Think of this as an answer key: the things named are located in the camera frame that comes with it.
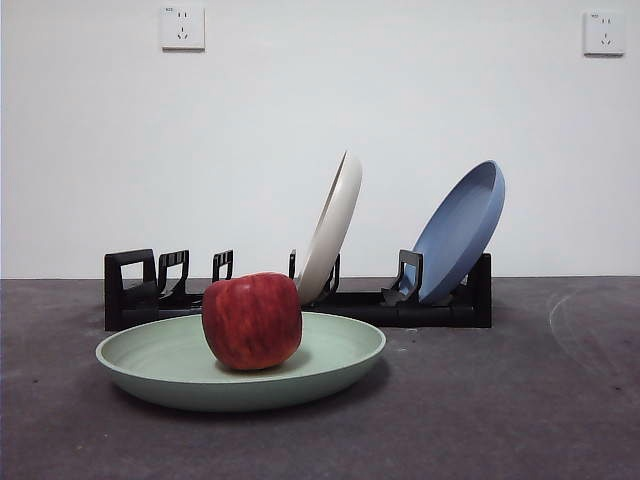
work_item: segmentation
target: apple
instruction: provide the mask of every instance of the apple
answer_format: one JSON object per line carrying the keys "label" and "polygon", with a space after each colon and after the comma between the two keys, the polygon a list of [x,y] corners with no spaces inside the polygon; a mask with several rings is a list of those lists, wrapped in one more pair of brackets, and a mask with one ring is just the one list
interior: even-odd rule
{"label": "apple", "polygon": [[204,292],[202,328],[213,354],[229,368],[278,365],[293,355],[302,339],[295,283],[280,273],[218,280]]}

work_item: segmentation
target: black dish rack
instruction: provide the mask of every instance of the black dish rack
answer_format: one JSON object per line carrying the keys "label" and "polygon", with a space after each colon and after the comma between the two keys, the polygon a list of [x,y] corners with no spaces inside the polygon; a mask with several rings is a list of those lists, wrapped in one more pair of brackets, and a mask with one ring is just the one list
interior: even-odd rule
{"label": "black dish rack", "polygon": [[[296,251],[289,255],[289,277],[295,276]],[[142,263],[142,282],[125,286],[122,267]],[[405,265],[415,269],[412,288],[403,292],[400,281]],[[167,269],[182,265],[182,274],[170,289]],[[220,280],[226,267],[225,279],[233,274],[233,250],[213,256],[211,281]],[[340,255],[319,297],[304,305],[303,311],[330,313],[356,318],[379,327],[491,327],[491,255],[483,253],[465,279],[440,302],[423,305],[418,301],[422,284],[422,254],[400,250],[398,274],[389,288],[379,291],[339,291]],[[199,314],[202,312],[202,293],[187,293],[189,251],[165,253],[158,259],[156,278],[153,251],[132,250],[109,253],[104,257],[105,330],[119,331],[164,318]]]}

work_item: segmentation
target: green plate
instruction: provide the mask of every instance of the green plate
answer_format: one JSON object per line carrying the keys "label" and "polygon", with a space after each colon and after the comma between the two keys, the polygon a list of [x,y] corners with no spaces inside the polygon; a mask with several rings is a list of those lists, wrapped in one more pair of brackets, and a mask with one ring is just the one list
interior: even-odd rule
{"label": "green plate", "polygon": [[200,315],[170,318],[116,333],[96,348],[115,383],[167,407],[250,411],[295,405],[335,393],[373,366],[384,334],[358,320],[303,312],[302,342],[283,364],[229,370],[211,353]]}

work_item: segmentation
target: outlet faceplate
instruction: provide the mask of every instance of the outlet faceplate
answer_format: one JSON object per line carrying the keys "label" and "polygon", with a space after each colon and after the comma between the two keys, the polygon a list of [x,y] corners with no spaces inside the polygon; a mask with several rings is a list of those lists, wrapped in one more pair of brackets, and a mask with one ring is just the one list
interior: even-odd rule
{"label": "outlet faceplate", "polygon": [[582,17],[585,55],[620,56],[625,52],[624,15],[614,11],[589,11]]}
{"label": "outlet faceplate", "polygon": [[160,11],[163,50],[204,50],[204,8],[167,6]]}

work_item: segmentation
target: tableware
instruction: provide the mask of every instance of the tableware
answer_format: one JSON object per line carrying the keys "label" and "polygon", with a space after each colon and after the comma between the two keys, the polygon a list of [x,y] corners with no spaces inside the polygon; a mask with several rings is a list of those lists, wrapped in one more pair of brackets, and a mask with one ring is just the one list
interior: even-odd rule
{"label": "tableware", "polygon": [[315,400],[351,385],[380,356],[385,336],[346,317],[303,312],[302,343],[283,364],[234,371],[207,346],[200,315],[116,333],[96,348],[113,381],[138,398],[197,411],[251,411]]}
{"label": "tableware", "polygon": [[322,293],[347,234],[361,183],[360,161],[349,152],[345,152],[297,281],[298,297],[302,305],[313,302]]}
{"label": "tableware", "polygon": [[[467,173],[440,204],[413,247],[424,257],[421,303],[446,297],[473,268],[498,224],[504,195],[502,172],[488,161]],[[401,290],[408,291],[414,278],[415,268],[407,265]]]}

